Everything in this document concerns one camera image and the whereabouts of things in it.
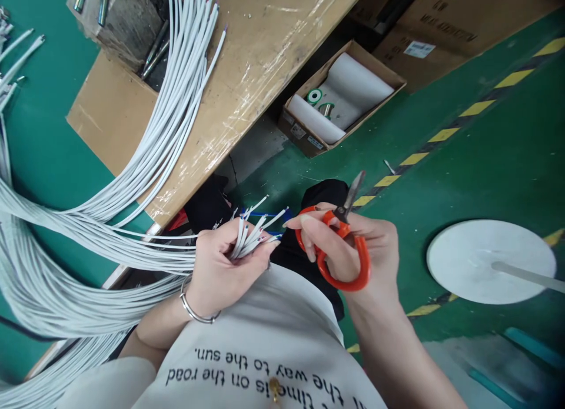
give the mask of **white paper roll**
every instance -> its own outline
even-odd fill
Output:
[[[312,132],[315,132],[327,144],[334,144],[345,132],[332,124],[324,115],[314,109],[299,95],[293,95],[288,109]]]
[[[359,107],[362,113],[394,92],[389,84],[347,53],[339,56],[331,66],[325,84]]]

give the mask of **bangle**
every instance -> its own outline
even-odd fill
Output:
[[[213,324],[214,321],[216,320],[216,318],[218,316],[220,316],[220,313],[222,313],[222,311],[216,313],[214,316],[210,317],[210,318],[202,318],[201,316],[197,315],[196,312],[194,312],[192,310],[192,308],[190,307],[190,305],[188,304],[187,301],[187,297],[185,295],[185,291],[184,291],[184,286],[187,282],[187,279],[190,275],[187,275],[187,277],[184,279],[184,281],[182,282],[182,286],[181,286],[181,295],[179,296],[181,301],[182,301],[182,305],[184,306],[184,308],[187,310],[188,314],[191,316],[191,318],[195,321],[201,322],[203,324]]]

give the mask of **solder wire spool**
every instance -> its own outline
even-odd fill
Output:
[[[306,101],[312,106],[316,106],[316,103],[322,100],[324,93],[319,88],[314,88],[308,91],[306,95]]]

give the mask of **scissor blade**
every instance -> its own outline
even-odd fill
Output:
[[[345,199],[345,203],[343,203],[343,208],[345,209],[345,218],[347,219],[347,215],[351,211],[351,206],[353,206],[353,202],[359,192],[359,188],[363,183],[363,179],[365,178],[365,171],[359,172],[359,175],[351,183],[351,187],[349,187],[349,192],[347,193],[347,198]]]

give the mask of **wooden table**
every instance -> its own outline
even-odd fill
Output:
[[[218,42],[225,24],[227,38],[188,142],[147,208],[157,229],[215,171],[357,0],[219,2],[212,43]],[[134,74],[100,55],[68,121],[117,175],[139,143],[155,98]]]

